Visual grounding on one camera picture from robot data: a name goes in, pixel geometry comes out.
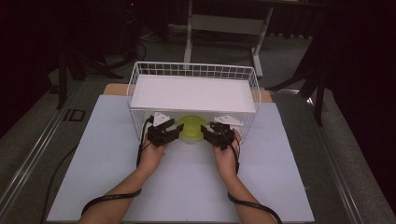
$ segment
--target wire basket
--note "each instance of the wire basket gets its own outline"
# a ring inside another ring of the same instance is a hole
[[[139,77],[142,75],[151,76],[163,76],[163,77],[193,77],[193,78],[214,78],[216,81],[222,80],[242,80],[248,83],[251,94],[249,94],[254,102],[255,112],[259,110],[259,103],[261,102],[260,88],[257,81],[256,73],[253,67],[248,66],[236,66],[236,65],[223,65],[223,64],[207,64],[207,63],[156,63],[156,62],[137,62],[134,64],[134,70],[132,72],[127,95],[128,95],[128,106],[131,111],[131,115],[134,122],[134,127],[137,136],[140,138],[141,130],[145,119],[148,114],[157,112],[156,109],[141,109],[135,108],[132,104],[134,94],[136,91],[136,85],[138,84]],[[163,111],[173,119],[179,119],[180,117],[193,113],[194,111]],[[211,111],[211,112],[199,112],[199,115],[204,117],[207,121],[213,121],[214,117],[222,115],[230,115],[234,119],[237,119],[243,123],[237,130],[240,132],[243,139],[246,139],[248,130],[251,126],[252,121],[255,118],[256,113],[232,113],[229,114],[226,111]]]

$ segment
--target person's right hand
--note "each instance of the person's right hand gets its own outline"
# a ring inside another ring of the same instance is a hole
[[[236,129],[233,129],[233,132],[237,139],[237,141],[233,140],[233,148],[236,150],[236,155],[239,155],[238,142],[241,142],[241,135]],[[227,147],[226,149],[221,150],[219,147],[212,147],[215,154],[216,166],[222,180],[225,181],[228,178],[236,177],[236,160],[233,154],[233,149],[231,147]]]

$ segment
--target hand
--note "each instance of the hand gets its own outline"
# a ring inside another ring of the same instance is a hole
[[[146,177],[152,175],[160,165],[161,158],[165,154],[164,151],[166,147],[167,145],[155,147],[147,138],[145,138],[140,163],[136,170],[142,172]]]
[[[233,148],[236,150],[236,155],[239,155],[238,142],[241,142],[241,135],[236,129],[233,129],[233,132],[235,133],[235,138],[237,140],[233,140]],[[224,150],[221,150],[216,146],[212,147],[215,154],[216,166],[223,181],[231,177],[236,177],[236,161],[233,149],[230,146]]]

